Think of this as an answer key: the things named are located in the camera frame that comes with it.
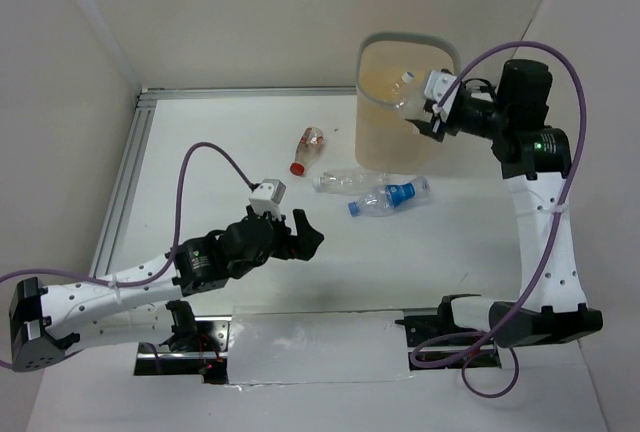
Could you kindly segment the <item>capless clear bottle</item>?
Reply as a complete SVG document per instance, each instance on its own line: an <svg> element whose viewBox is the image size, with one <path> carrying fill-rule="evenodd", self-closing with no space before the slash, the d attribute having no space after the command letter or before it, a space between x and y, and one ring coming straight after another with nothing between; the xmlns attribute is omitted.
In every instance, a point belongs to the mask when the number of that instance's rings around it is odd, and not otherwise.
<svg viewBox="0 0 640 432"><path fill-rule="evenodd" d="M432 99L424 96L421 83L412 83L403 88L397 112L408 121L429 122L433 115L433 103Z"/></svg>

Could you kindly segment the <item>clear bottle front white cap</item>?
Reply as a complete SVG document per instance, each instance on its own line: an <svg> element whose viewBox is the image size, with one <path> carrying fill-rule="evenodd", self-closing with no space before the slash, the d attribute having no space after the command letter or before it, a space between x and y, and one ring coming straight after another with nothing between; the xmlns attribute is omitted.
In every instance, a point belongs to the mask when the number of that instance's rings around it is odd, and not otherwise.
<svg viewBox="0 0 640 432"><path fill-rule="evenodd" d="M412 100L419 93L420 86L413 71L391 71L380 79L376 95L381 101L401 105Z"/></svg>

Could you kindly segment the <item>small red-capped bottle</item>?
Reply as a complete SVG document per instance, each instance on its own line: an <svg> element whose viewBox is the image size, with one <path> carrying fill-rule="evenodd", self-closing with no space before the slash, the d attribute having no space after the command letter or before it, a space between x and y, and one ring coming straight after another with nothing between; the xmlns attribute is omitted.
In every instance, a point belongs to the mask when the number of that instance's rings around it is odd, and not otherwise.
<svg viewBox="0 0 640 432"><path fill-rule="evenodd" d="M304 176L307 169L319 157L324 146L324 132L317 127L307 127L295 151L289 171L295 176Z"/></svg>

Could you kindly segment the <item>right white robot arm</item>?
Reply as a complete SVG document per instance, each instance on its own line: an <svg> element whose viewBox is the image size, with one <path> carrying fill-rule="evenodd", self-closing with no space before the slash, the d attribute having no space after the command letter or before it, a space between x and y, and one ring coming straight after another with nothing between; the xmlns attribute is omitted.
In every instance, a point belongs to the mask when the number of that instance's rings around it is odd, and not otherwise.
<svg viewBox="0 0 640 432"><path fill-rule="evenodd" d="M496 345L516 348L568 343L600 331L603 316L588 306L578 277L568 211L577 156L566 133L546 123L552 85L548 66L509 60L488 99L460 85L439 110L436 101L453 80L447 72L431 72L423 112L411 122L438 142L460 132L490 141L516 212L522 276L517 301L444 297L438 336L457 344L471 331L491 332Z"/></svg>

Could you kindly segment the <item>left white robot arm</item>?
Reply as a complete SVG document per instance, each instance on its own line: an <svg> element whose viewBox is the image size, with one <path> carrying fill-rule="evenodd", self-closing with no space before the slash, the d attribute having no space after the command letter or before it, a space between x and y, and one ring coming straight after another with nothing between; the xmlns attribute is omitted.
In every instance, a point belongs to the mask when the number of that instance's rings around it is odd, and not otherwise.
<svg viewBox="0 0 640 432"><path fill-rule="evenodd" d="M6 368L34 372L88 348L149 343L184 351L200 330L188 297L219 290L269 259L308 261L324 240L301 209L295 226L253 211L224 230L103 278L45 286L29 277L9 307L11 360Z"/></svg>

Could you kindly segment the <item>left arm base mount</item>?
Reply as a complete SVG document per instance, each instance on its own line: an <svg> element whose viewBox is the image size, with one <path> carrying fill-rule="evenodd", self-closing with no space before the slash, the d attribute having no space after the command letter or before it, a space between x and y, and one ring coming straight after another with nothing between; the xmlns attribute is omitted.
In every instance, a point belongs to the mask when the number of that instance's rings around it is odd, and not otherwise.
<svg viewBox="0 0 640 432"><path fill-rule="evenodd" d="M231 316L197 316L186 301L170 301L170 336L138 345L133 374L139 377L197 375L205 384L227 385Z"/></svg>

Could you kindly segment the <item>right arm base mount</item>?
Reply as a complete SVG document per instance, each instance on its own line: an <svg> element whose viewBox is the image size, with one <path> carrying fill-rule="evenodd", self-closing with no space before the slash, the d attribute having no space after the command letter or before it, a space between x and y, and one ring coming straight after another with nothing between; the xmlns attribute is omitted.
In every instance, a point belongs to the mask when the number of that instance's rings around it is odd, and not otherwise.
<svg viewBox="0 0 640 432"><path fill-rule="evenodd" d="M456 334L446 340L433 343L424 347L416 355L418 361L439 361L461 352L473 345L482 333L474 329L460 328L449 323L440 307L437 309L425 309L416 311L404 311L401 318L394 324L404 331L408 355L423 342L435 339L443 335ZM441 369L461 369L465 361L472 358L469 368L500 368L501 360L493 340L483 345L478 351L466 355L451 364L441 366Z"/></svg>

